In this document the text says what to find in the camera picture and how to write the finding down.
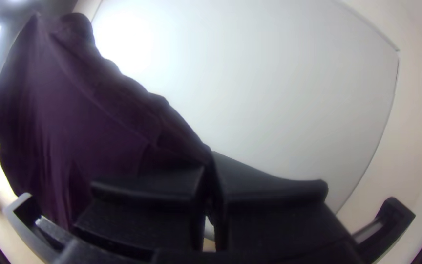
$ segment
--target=purple shirt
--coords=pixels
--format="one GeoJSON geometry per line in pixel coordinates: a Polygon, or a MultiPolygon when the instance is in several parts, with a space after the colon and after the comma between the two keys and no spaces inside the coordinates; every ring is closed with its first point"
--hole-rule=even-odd
{"type": "Polygon", "coordinates": [[[0,75],[1,166],[14,192],[31,193],[58,225],[69,228],[90,203],[94,177],[210,160],[164,97],[102,58],[84,15],[33,16],[17,37],[0,75]]]}

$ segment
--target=dark purple clothing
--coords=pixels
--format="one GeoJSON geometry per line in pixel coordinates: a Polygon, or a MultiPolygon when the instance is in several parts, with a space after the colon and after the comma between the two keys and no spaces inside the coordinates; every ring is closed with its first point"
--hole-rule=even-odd
{"type": "Polygon", "coordinates": [[[17,37],[0,75],[0,161],[14,192],[58,225],[90,203],[94,177],[210,160],[165,98],[101,57],[84,15],[34,16],[17,37]]]}

